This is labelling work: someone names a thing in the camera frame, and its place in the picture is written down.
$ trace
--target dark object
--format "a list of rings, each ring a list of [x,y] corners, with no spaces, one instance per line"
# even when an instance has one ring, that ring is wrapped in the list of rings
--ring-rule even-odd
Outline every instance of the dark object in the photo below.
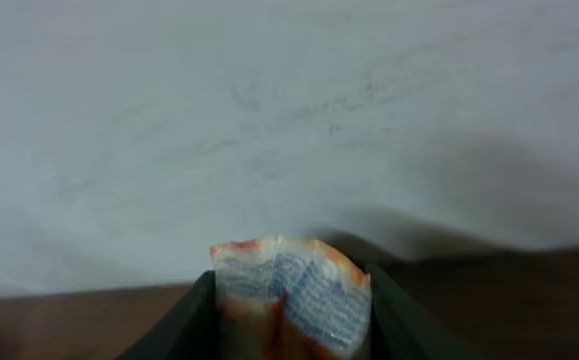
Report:
[[[372,359],[480,359],[379,267],[369,265],[366,272],[371,274],[373,294]],[[117,360],[220,359],[218,320],[215,277],[213,271],[207,271],[151,331]]]

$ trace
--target brown floor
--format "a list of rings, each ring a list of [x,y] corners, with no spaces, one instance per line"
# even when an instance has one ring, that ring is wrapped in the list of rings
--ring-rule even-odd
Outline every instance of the brown floor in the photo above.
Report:
[[[579,250],[388,272],[490,359],[579,359]],[[185,293],[161,287],[0,301],[0,359],[112,359]]]

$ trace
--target food packet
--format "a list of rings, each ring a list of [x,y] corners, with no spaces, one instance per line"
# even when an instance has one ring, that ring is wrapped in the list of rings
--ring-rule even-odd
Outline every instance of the food packet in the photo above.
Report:
[[[211,258],[223,359],[368,357],[369,275],[334,248],[277,236],[212,246]]]

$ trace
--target plastic packet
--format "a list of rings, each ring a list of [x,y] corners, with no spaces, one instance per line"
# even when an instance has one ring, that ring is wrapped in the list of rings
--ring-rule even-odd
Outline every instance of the plastic packet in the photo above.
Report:
[[[319,240],[282,236],[211,247],[224,359],[357,359],[369,275]]]

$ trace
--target wall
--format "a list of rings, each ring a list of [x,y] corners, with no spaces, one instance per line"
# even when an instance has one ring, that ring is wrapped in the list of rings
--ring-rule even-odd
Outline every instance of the wall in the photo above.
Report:
[[[0,0],[0,296],[406,219],[579,244],[579,1]]]

